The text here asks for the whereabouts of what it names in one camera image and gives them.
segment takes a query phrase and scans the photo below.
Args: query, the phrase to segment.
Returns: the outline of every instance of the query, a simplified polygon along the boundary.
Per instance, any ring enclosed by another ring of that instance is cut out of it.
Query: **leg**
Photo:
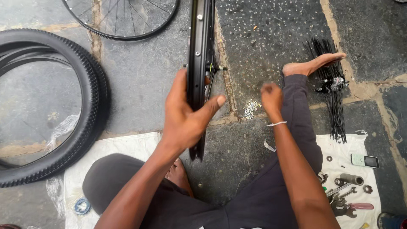
[[[298,147],[316,173],[321,170],[322,153],[315,142],[305,82],[306,75],[337,58],[336,55],[322,57],[324,59],[316,58],[299,65],[293,63],[283,68],[284,75],[288,77],[284,79],[282,115]],[[271,155],[269,164],[225,208],[231,229],[298,228],[276,154]]]
[[[83,193],[96,213],[104,212],[143,164],[130,156],[112,154],[92,165],[83,182]],[[140,228],[199,228],[225,222],[223,210],[191,198],[188,191],[165,178],[157,188]]]

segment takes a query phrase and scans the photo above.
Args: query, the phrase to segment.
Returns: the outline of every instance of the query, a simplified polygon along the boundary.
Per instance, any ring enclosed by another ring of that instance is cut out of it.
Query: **white tarp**
[[[84,197],[82,183],[92,164],[99,158],[109,154],[120,153],[146,161],[153,153],[161,139],[157,132],[138,134],[125,137],[116,137],[96,141],[83,158],[65,171],[63,179],[65,188],[65,228],[66,229],[93,229],[99,215],[91,210],[84,216],[74,212],[76,201]]]
[[[367,155],[364,144],[366,137],[366,134],[347,134],[347,143],[339,144],[335,140],[330,139],[329,135],[317,135],[317,144],[321,147],[323,155],[322,172],[329,176],[327,182],[323,184],[327,190],[338,188],[334,180],[342,173],[361,176],[365,181],[364,185],[370,185],[373,189],[371,194],[367,194],[363,191],[363,185],[351,185],[340,191],[342,195],[350,191],[351,187],[356,187],[357,193],[345,197],[347,203],[371,203],[374,206],[374,210],[357,209],[353,212],[353,214],[357,215],[356,218],[350,218],[348,216],[336,217],[341,228],[360,228],[365,222],[370,225],[369,229],[378,228],[376,220],[377,216],[381,213],[381,204],[379,192],[377,191],[376,178],[373,173],[374,169],[352,165],[350,161],[350,154]],[[326,160],[327,156],[332,157],[331,162]]]
[[[364,141],[367,135],[347,134],[348,143],[338,144],[330,139],[329,135],[318,135],[317,144],[322,149],[324,161],[322,171],[329,175],[328,181],[324,186],[329,189],[335,189],[334,179],[339,177],[341,173],[349,173],[363,177],[365,184],[372,186],[373,193],[367,194],[363,192],[363,186],[357,186],[357,193],[346,197],[348,203],[372,203],[374,210],[356,210],[354,214],[356,218],[348,216],[337,217],[337,220],[342,228],[359,228],[363,223],[370,224],[370,228],[376,229],[376,219],[381,212],[380,198],[377,191],[376,179],[372,168],[360,167],[352,165],[350,162],[350,154],[366,154]],[[117,137],[97,141],[90,151],[72,167],[65,171],[64,176],[64,196],[65,196],[65,215],[66,229],[93,229],[99,216],[95,211],[91,210],[85,216],[78,216],[73,211],[75,202],[83,197],[82,182],[87,171],[94,161],[113,153],[121,153],[136,157],[142,161],[146,161],[153,153],[156,145],[160,141],[161,136],[157,132],[138,134],[125,137]],[[327,156],[332,157],[332,161],[326,160]],[[341,194],[348,192],[352,185],[341,191]]]

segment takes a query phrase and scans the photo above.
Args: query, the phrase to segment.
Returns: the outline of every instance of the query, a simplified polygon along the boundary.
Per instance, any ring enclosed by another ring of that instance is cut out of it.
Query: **hand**
[[[275,83],[264,84],[260,90],[261,103],[272,123],[283,121],[281,107],[283,101],[282,90]]]
[[[214,96],[201,109],[193,112],[186,102],[186,69],[180,69],[165,101],[162,141],[175,147],[179,154],[186,148],[193,147],[225,101],[224,95]]]

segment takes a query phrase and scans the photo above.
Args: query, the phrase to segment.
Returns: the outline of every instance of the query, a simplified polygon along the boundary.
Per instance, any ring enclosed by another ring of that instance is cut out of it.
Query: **red screwdriver handle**
[[[354,203],[349,204],[349,207],[351,209],[368,209],[368,210],[374,209],[374,206],[371,203]]]

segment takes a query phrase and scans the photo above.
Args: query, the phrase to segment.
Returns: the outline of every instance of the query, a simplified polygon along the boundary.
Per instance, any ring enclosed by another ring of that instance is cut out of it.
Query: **bare foot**
[[[174,164],[171,166],[170,170],[165,175],[165,178],[169,179],[178,187],[185,189],[189,193],[189,196],[194,198],[181,159],[177,158],[177,160],[175,160]]]
[[[325,67],[334,64],[335,62],[341,61],[346,57],[345,53],[327,53],[320,55],[319,57],[305,62],[305,63],[289,63],[284,65],[282,68],[282,73],[284,76],[289,76],[293,74],[302,74],[309,76],[311,73],[315,72],[320,67]]]

